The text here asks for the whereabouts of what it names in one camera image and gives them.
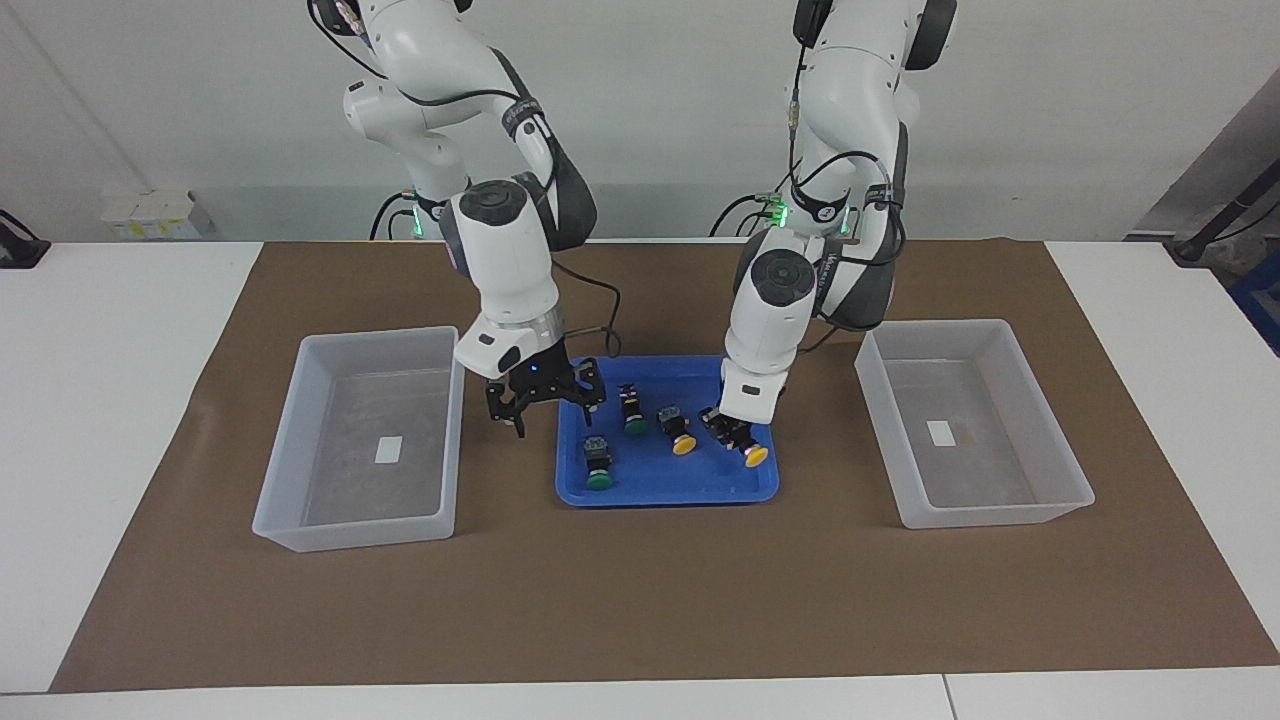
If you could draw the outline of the translucent white plastic box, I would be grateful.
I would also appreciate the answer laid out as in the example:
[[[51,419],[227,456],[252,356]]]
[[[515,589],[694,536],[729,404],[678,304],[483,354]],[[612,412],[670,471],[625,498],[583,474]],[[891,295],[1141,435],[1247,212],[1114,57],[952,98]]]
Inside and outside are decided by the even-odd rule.
[[[252,520],[294,552],[454,533],[465,370],[452,325],[305,337]],[[399,461],[374,462],[402,436]]]
[[[886,322],[854,369],[906,528],[1041,524],[1094,502],[1007,322]],[[928,420],[957,446],[934,447]]]

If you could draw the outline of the blue crate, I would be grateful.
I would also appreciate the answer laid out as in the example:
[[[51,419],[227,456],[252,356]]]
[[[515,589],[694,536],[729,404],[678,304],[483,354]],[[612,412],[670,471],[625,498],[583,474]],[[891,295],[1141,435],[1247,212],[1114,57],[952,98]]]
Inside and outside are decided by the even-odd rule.
[[[1228,295],[1274,355],[1280,357],[1280,250],[1231,284]]]

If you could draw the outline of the black stand with pole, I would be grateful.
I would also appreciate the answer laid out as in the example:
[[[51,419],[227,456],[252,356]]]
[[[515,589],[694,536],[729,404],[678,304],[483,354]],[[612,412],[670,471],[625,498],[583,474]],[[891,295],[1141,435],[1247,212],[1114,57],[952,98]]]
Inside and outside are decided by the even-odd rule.
[[[1245,215],[1276,184],[1280,184],[1280,158],[1276,158],[1188,240],[1174,240],[1164,243],[1165,251],[1179,266],[1194,266],[1204,256],[1207,247],[1233,237],[1234,233],[1228,233],[1228,228]]]

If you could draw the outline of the brown paper table mat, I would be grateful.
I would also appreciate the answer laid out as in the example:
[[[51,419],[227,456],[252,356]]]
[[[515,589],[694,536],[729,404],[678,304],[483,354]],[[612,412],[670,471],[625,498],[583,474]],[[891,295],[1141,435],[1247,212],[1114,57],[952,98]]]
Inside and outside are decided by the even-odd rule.
[[[521,439],[468,378],[452,538],[252,533],[301,340],[462,327],[475,304],[439,245],[266,245],[52,691],[1280,664],[1048,251],[1011,240],[913,243],[891,310],[1009,322],[1089,507],[901,527],[844,337],[791,375],[767,503],[571,509],[556,409]]]

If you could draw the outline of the yellow push button switch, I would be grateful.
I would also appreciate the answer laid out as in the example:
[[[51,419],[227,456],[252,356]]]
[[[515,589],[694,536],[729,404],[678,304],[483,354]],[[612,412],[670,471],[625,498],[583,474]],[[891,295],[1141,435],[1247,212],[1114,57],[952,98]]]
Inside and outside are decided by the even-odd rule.
[[[666,405],[655,413],[655,421],[662,434],[669,441],[676,456],[685,456],[696,448],[698,441],[690,433],[690,421],[677,405]]]
[[[771,452],[764,445],[762,445],[753,436],[753,446],[739,446],[739,427],[740,425],[751,425],[751,428],[753,428],[753,424],[749,423],[749,421],[740,420],[737,418],[732,418],[732,416],[728,416],[728,415],[726,415],[726,416],[731,419],[731,432],[727,436],[714,436],[716,439],[722,446],[724,446],[727,450],[732,450],[732,451],[739,452],[742,456],[742,461],[744,461],[744,464],[745,464],[746,468],[758,468],[758,466],[760,466],[769,457],[769,452]]]

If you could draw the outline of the blue plastic tray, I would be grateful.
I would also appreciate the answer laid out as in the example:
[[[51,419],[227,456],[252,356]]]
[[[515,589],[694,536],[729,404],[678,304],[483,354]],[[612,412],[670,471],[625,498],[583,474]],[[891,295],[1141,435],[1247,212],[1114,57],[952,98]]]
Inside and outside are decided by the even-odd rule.
[[[746,468],[742,456],[722,446],[701,424],[699,413],[721,398],[721,359],[714,355],[650,355],[598,359],[605,402],[590,418],[566,401],[558,411],[556,492],[570,506],[659,507],[681,505],[759,503],[780,489],[776,455],[758,468]],[[637,387],[649,421],[644,436],[627,436],[620,413],[618,386]],[[671,451],[657,424],[657,410],[677,405],[690,421],[696,448],[685,456]],[[586,487],[588,468],[582,442],[604,436],[612,454],[614,486],[604,491]]]

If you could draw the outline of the black clamp base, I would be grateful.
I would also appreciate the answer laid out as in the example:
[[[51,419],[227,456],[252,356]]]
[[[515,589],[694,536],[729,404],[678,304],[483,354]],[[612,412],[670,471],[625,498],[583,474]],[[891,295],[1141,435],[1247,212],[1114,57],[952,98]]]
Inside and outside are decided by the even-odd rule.
[[[51,246],[26,223],[0,208],[0,269],[33,269]]]

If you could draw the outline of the white small cardboard boxes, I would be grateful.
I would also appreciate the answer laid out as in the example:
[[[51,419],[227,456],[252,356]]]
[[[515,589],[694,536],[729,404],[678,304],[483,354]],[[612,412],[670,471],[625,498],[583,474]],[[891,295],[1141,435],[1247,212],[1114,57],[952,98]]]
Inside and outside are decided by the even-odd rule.
[[[99,219],[120,241],[198,241],[212,232],[211,220],[189,191],[110,197]]]

